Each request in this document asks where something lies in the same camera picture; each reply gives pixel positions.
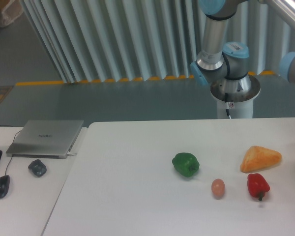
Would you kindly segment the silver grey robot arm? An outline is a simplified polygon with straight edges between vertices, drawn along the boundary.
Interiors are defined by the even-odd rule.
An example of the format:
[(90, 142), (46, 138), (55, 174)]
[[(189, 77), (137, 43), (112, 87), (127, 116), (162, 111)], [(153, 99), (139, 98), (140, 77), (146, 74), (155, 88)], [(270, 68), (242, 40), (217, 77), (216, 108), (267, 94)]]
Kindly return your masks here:
[[(219, 79), (239, 80), (248, 72), (248, 47), (240, 42), (225, 42), (229, 20), (236, 14), (241, 0), (201, 0), (200, 9), (206, 16), (202, 49), (190, 64), (191, 72), (201, 85)], [(295, 0), (261, 0), (295, 30)]]

